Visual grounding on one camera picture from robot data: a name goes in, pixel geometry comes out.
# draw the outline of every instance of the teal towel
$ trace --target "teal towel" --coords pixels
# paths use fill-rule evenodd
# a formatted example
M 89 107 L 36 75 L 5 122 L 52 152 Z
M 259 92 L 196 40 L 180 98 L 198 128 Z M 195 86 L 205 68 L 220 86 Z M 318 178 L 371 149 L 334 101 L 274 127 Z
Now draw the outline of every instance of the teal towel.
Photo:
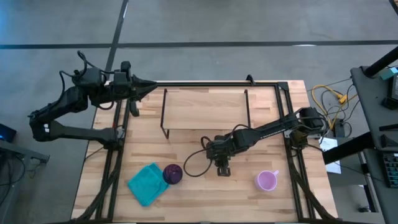
M 127 186 L 138 202 L 145 207 L 151 205 L 169 187 L 163 180 L 161 169 L 154 163 L 142 168 Z

